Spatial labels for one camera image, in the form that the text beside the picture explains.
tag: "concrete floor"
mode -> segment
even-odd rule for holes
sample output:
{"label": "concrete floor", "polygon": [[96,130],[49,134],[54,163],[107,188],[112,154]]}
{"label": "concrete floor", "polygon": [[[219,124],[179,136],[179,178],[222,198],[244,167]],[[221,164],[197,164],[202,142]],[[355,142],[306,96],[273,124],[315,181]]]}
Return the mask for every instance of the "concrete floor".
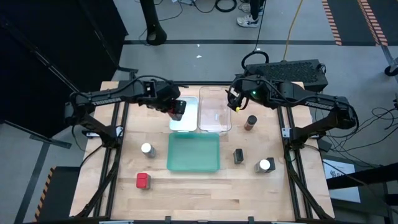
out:
{"label": "concrete floor", "polygon": [[[130,33],[126,40],[137,40],[144,31],[145,23],[139,3],[114,0],[119,13]],[[208,10],[213,0],[198,0],[198,7]],[[299,0],[268,0],[260,39],[285,40]],[[157,6],[160,19],[175,16],[180,7],[170,0]],[[236,25],[236,17],[244,13],[235,10],[222,13],[214,10],[209,14],[199,13],[193,6],[183,5],[183,13],[176,19],[162,22],[170,40],[208,39],[249,39],[255,40],[258,29],[245,29]],[[333,40],[321,0],[305,0],[298,15],[291,36],[292,40]],[[238,44],[185,44],[146,47],[125,45],[120,66],[139,69],[139,75],[160,75],[174,80],[232,80],[233,75],[242,72],[241,59],[251,52],[254,45]],[[284,45],[259,45],[266,51],[271,62],[282,60]],[[393,56],[398,56],[398,47],[390,47]],[[340,47],[337,45],[291,45],[287,60],[319,59],[327,66],[329,85],[325,93],[346,96],[356,108],[360,122],[371,117],[375,107],[393,107],[394,93],[398,92],[395,78],[385,76],[382,71],[387,66],[380,47]],[[248,63],[261,63],[264,59],[253,57]],[[113,80],[124,80],[128,74],[116,72]],[[318,110],[317,119],[322,116]],[[372,126],[358,133],[346,144],[346,149],[382,139],[390,130],[384,128],[389,121],[376,121]],[[334,135],[344,134],[332,131]],[[78,141],[85,148],[86,139],[78,134]],[[31,222],[39,202],[46,176],[52,166],[78,166],[83,152],[75,145],[70,128],[54,137],[72,143],[71,149],[51,146],[42,172],[39,176],[25,222]],[[29,139],[29,135],[6,124],[0,124],[0,178],[6,180],[0,185],[0,223],[13,223],[21,204],[25,189],[32,175],[41,142]],[[370,147],[353,150],[353,155],[374,164],[397,162],[397,134]],[[336,211],[337,216],[357,222],[379,223],[380,219],[365,217],[346,211]]]}

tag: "person's foot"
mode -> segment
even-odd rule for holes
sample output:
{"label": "person's foot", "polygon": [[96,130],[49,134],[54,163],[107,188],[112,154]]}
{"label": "person's foot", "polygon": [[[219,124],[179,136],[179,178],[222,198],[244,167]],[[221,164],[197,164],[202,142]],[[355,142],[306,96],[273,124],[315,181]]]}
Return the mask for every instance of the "person's foot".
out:
{"label": "person's foot", "polygon": [[[250,4],[242,4],[242,11],[245,13],[250,13]],[[262,16],[264,13],[264,6],[261,6],[259,9],[259,16]]]}
{"label": "person's foot", "polygon": [[238,17],[236,19],[236,22],[238,23],[239,26],[241,27],[252,27],[256,28],[259,26],[259,18],[254,20],[251,15],[245,15],[244,17]]}

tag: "clear plastic container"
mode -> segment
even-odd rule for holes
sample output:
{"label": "clear plastic container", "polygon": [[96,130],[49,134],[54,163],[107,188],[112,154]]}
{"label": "clear plastic container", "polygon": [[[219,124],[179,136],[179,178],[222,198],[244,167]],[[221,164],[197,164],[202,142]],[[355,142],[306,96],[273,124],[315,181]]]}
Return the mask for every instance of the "clear plastic container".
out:
{"label": "clear plastic container", "polygon": [[232,128],[226,87],[204,86],[199,91],[199,129],[203,133],[225,135]]}

